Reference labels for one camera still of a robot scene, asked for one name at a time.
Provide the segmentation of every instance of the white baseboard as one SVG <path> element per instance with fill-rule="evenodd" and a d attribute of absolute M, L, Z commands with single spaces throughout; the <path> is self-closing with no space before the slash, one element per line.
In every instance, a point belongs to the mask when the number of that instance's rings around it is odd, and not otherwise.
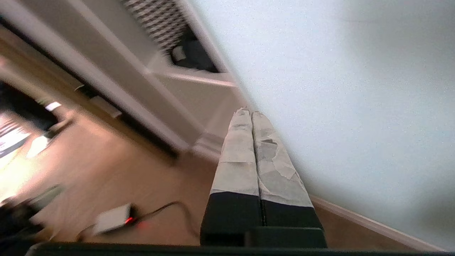
<path fill-rule="evenodd" d="M 437 246 L 431 245 L 427 242 L 424 242 L 416 237 L 407 235 L 401 231 L 398 231 L 396 229 L 393 229 L 389 226 L 386 226 L 384 224 L 381 224 L 377 221 L 371 220 L 367 217 L 364 217 L 360 214 L 357 214 L 355 212 L 352 212 L 348 209 L 345 209 L 343 207 L 340 207 L 338 205 L 334 205 L 328 201 L 325 201 L 324 199 L 321 199 L 317 196 L 311 195 L 310 199 L 313 203 L 313 205 L 318 206 L 324 210 L 327 210 L 337 216 L 343 217 L 349 221 L 352 221 L 356 224 L 359 224 L 369 230 L 372 230 L 376 233 L 379 233 L 383 236 L 386 236 L 390 239 L 393 239 L 399 243 L 402 243 L 406 246 L 409 246 L 411 248 L 414 248 L 419 251 L 446 251 L 442 248 L 439 248 Z"/>
<path fill-rule="evenodd" d="M 191 151 L 207 160 L 218 163 L 224 138 L 210 133 L 203 133 L 196 141 Z"/>

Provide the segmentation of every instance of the black cable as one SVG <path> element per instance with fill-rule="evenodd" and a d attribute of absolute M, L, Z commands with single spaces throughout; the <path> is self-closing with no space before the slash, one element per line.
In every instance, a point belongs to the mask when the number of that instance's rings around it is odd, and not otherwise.
<path fill-rule="evenodd" d="M 82 233 L 84 233 L 84 231 L 86 231 L 87 229 L 92 228 L 94 226 L 95 226 L 95 224 L 92 224 L 92 225 L 86 227 L 85 229 L 81 230 L 79 233 L 77 233 L 76 242 L 82 242 L 84 240 Z"/>
<path fill-rule="evenodd" d="M 137 218 L 137 221 L 142 221 L 142 220 L 146 220 L 148 218 L 151 218 L 153 217 L 154 215 L 158 214 L 160 211 L 166 209 L 167 207 L 171 206 L 171 205 L 179 205 L 182 210 L 183 210 L 183 213 L 185 214 L 185 218 L 187 219 L 187 228 L 188 228 L 188 231 L 193 235 L 193 236 L 196 236 L 196 237 L 199 237 L 199 232 L 195 231 L 193 226 L 192 226 L 192 218 L 191 218 L 191 213 L 190 213 L 190 210 L 188 209 L 188 207 L 180 202 L 180 201 L 172 201 L 170 203 L 167 203 L 163 206 L 161 206 L 160 208 L 152 211 L 152 212 L 149 212 L 149 213 L 146 213 L 144 215 L 142 215 L 141 217 Z"/>
<path fill-rule="evenodd" d="M 149 212 L 149 213 L 146 213 L 146 214 L 144 214 L 144 215 L 142 215 L 142 216 L 136 218 L 136 219 L 135 219 L 135 223 L 138 223 L 138 222 L 140 222 L 140 221 L 149 219 L 149 218 L 155 216 L 156 214 L 160 213 L 162 210 L 164 210 L 164 209 L 166 209 L 167 207 L 172 206 L 172 205 L 179 205 L 179 206 L 183 209 L 183 213 L 185 214 L 185 218 L 187 219 L 187 228 L 188 228 L 188 231 L 189 231 L 192 235 L 199 237 L 199 232 L 197 232 L 197 231 L 195 231 L 195 230 L 193 229 L 193 226 L 192 226 L 192 218 L 191 218 L 190 210 L 188 209 L 188 207 L 187 207 L 184 203 L 182 203 L 182 202 L 180 202 L 180 201 L 172 201 L 172 202 L 170 202 L 170 203 L 167 203 L 167 204 L 161 206 L 160 208 L 158 208 L 158 209 L 156 209 L 156 210 L 154 210 L 154 211 L 151 211 L 151 212 Z M 92 225 L 86 227 L 85 229 L 81 230 L 81 231 L 77 234 L 77 236 L 76 236 L 76 241 L 77 241 L 77 242 L 82 242 L 83 239 L 84 239 L 84 237 L 82 236 L 82 233 L 84 233 L 87 229 L 90 229 L 90 228 L 92 228 L 92 227 L 94 227 L 94 226 L 95 226 L 95 224 L 92 224 Z"/>

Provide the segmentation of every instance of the power adapter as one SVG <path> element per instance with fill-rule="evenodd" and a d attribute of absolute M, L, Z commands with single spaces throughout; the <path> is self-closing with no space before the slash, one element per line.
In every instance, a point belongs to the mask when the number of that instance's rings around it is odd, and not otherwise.
<path fill-rule="evenodd" d="M 133 225 L 135 222 L 136 209 L 133 204 L 122 205 L 98 215 L 93 227 L 93 235 L 96 236 L 118 230 L 125 226 Z"/>

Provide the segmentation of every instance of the wooden floor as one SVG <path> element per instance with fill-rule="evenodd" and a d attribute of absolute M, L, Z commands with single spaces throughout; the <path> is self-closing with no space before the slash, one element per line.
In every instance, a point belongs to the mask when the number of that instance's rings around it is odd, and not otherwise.
<path fill-rule="evenodd" d="M 34 217 L 46 226 L 43 233 L 47 235 L 43 237 L 54 233 L 54 241 L 74 241 L 105 210 L 132 202 L 139 214 L 145 214 L 179 200 L 190 210 L 190 220 L 173 205 L 122 232 L 93 237 L 88 230 L 85 241 L 198 245 L 194 232 L 199 231 L 216 164 L 191 153 L 170 161 L 158 150 L 144 150 L 90 115 L 77 113 L 74 117 L 73 125 L 38 156 L 25 158 L 28 143 L 16 156 L 12 154 L 0 162 L 0 175 L 10 181 L 0 180 L 0 185 L 5 191 L 17 192 L 18 200 L 36 196 L 55 184 L 65 188 Z M 328 211 L 316 211 L 330 248 L 411 250 Z"/>

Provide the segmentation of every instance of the shelf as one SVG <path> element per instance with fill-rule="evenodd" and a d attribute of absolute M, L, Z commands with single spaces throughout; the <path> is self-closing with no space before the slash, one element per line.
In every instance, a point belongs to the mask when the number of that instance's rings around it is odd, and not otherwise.
<path fill-rule="evenodd" d="M 148 66 L 157 77 L 198 82 L 221 87 L 236 87 L 227 73 L 211 73 L 205 70 L 179 67 L 172 63 L 168 56 L 156 54 Z"/>

